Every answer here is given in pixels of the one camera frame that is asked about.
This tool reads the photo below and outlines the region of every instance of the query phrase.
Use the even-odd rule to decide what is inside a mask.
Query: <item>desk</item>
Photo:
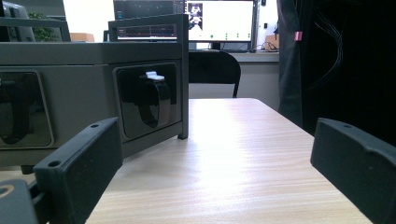
[[[370,223],[312,144],[259,100],[190,100],[189,138],[125,160],[87,223]]]

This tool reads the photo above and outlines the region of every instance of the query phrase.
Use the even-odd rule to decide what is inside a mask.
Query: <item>white clip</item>
[[[152,80],[155,80],[155,81],[163,81],[163,80],[165,80],[165,77],[158,76],[156,71],[146,72],[146,75],[148,76],[149,79],[152,79]]]

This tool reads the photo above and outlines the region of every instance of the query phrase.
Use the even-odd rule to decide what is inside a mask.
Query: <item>dark curtain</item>
[[[311,134],[318,118],[337,119],[396,145],[396,3],[277,3],[279,113]]]

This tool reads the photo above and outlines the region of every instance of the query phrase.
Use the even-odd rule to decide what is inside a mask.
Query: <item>monitor stand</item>
[[[220,50],[221,43],[220,42],[212,42],[210,43],[210,49]]]

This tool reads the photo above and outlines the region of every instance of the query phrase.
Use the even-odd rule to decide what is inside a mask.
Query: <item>screw hole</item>
[[[57,166],[59,164],[61,164],[60,161],[52,161],[52,162],[49,163],[49,167],[55,167],[55,166]]]

